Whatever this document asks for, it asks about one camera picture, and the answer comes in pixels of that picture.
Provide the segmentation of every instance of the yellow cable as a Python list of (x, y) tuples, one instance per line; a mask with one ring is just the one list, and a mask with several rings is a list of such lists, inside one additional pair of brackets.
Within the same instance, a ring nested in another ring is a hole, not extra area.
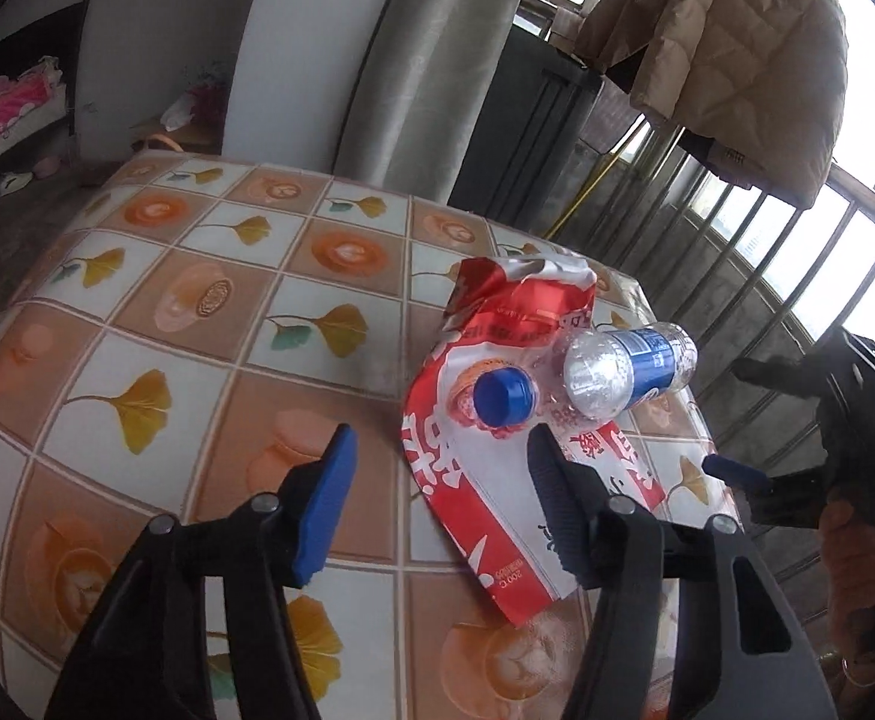
[(594, 191), (594, 187), (597, 186), (597, 184), (599, 184), (600, 181), (602, 181), (603, 177), (605, 175), (607, 175), (608, 172), (610, 172), (611, 167), (616, 165), (618, 159), (621, 159), (621, 154), (623, 154), (624, 151), (627, 151), (627, 147), (630, 146), (631, 142), (634, 140), (634, 138), (637, 137), (638, 133), (642, 132), (642, 130), (644, 130), (644, 125), (645, 125), (645, 122), (639, 122), (637, 124), (637, 127), (634, 127), (634, 129), (631, 131), (630, 135), (627, 136), (626, 140), (624, 140), (624, 142), (621, 143), (614, 150), (614, 153), (611, 155), (610, 162), (608, 162), (603, 167), (603, 169), (597, 174), (597, 178), (594, 178), (594, 180), (591, 182), (591, 185), (587, 189), (584, 189), (583, 191), (578, 191), (578, 196), (576, 196), (573, 199), (573, 202), (570, 204), (570, 207), (563, 214), (561, 214), (561, 217), (558, 220), (556, 220), (556, 222), (554, 224), (551, 224), (551, 227), (548, 229), (548, 231), (546, 231), (546, 233), (544, 233), (544, 240), (545, 241), (551, 240), (558, 233), (560, 228), (564, 226), (565, 222), (573, 215), (573, 212), (578, 210), (578, 208), (580, 207), (580, 204), (584, 200), (586, 200), (588, 198), (588, 196), (590, 196), (592, 191)]

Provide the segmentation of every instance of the shoe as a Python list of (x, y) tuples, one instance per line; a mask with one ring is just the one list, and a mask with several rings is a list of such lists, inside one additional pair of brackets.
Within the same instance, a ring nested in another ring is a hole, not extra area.
[(0, 177), (0, 197), (28, 186), (33, 177), (32, 172), (6, 172)]

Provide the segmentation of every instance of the beige down jacket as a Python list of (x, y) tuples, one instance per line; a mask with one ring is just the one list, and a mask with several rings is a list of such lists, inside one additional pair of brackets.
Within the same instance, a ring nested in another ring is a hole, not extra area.
[(713, 138), (721, 177), (813, 205), (847, 90), (837, 0), (600, 0), (575, 53), (606, 71), (644, 48), (635, 108)]

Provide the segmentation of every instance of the blue bottle cap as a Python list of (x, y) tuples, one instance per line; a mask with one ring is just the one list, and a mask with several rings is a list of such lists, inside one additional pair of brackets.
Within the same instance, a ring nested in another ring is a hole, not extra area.
[(488, 427), (511, 427), (534, 413), (534, 384), (517, 367), (501, 367), (477, 378), (474, 410)]

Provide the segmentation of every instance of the red and white wrapper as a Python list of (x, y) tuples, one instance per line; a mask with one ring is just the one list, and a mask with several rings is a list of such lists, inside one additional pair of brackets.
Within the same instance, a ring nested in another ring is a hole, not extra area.
[(405, 456), (431, 509), (503, 613), (520, 625), (575, 591), (554, 551), (527, 470), (527, 433), (546, 421), (565, 455), (597, 469), (610, 490), (655, 509), (666, 493), (610, 422), (535, 415), (492, 430), (474, 413), (488, 370), (545, 349), (563, 327), (590, 327), (597, 277), (564, 255), (461, 263), (438, 342), (407, 394)]

